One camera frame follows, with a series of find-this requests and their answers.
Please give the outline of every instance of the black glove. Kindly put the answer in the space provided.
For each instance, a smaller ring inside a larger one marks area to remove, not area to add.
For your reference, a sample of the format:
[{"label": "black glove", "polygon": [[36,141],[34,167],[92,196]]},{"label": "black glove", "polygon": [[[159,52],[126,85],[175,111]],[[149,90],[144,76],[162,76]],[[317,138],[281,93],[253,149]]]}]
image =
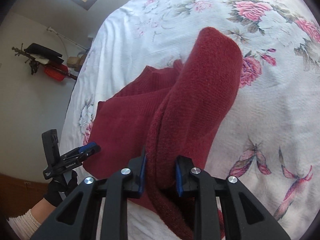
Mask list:
[{"label": "black glove", "polygon": [[48,184],[48,191],[44,194],[44,198],[53,206],[57,207],[61,202],[62,198],[59,192],[65,192],[68,196],[78,186],[78,174],[72,171],[71,180],[68,183],[68,187],[63,186],[59,182],[55,181],[54,178]]}]

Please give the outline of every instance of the bed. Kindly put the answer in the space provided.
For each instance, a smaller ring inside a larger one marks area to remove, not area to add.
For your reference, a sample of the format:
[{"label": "bed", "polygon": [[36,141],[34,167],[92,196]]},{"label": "bed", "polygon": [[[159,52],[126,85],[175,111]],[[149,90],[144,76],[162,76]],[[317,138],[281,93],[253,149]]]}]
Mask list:
[{"label": "bed", "polygon": [[[298,240],[320,209],[320,28],[303,0],[129,1],[94,40],[71,96],[60,152],[88,142],[99,101],[146,65],[184,62],[206,26],[232,38],[244,60],[236,101],[205,170],[240,178]],[[77,172],[79,181],[89,176],[82,167]],[[155,213],[131,202],[128,235],[178,239]]]}]

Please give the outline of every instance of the red knit fabric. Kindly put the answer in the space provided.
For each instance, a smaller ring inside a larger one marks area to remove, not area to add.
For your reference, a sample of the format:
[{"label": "red knit fabric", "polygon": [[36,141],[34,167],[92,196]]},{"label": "red knit fabric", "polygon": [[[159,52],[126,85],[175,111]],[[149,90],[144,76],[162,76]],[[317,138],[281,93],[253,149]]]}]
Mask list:
[{"label": "red knit fabric", "polygon": [[204,28],[183,68],[181,61],[174,68],[146,67],[134,82],[99,103],[90,141],[101,152],[85,161],[84,168],[98,179],[107,178],[146,145],[147,194],[134,202],[157,212],[178,237],[191,240],[194,206],[174,192],[174,160],[184,155],[204,168],[235,100],[241,68],[236,43]]}]

